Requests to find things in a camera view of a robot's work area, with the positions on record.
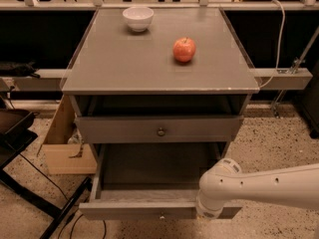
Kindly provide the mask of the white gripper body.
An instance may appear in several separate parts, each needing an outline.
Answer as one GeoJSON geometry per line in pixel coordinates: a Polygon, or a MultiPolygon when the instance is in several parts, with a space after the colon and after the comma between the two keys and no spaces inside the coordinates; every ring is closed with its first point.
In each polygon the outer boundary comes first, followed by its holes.
{"type": "Polygon", "coordinates": [[[207,219],[217,219],[224,208],[227,198],[216,194],[199,191],[196,196],[195,209],[199,216],[207,219]]]}

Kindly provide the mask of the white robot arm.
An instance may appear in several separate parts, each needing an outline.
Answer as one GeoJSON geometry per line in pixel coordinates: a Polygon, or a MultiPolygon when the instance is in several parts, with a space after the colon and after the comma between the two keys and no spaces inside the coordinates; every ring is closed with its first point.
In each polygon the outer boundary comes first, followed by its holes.
{"type": "Polygon", "coordinates": [[[243,173],[235,160],[223,158],[201,176],[196,212],[217,219],[235,199],[318,211],[319,164],[243,173]]]}

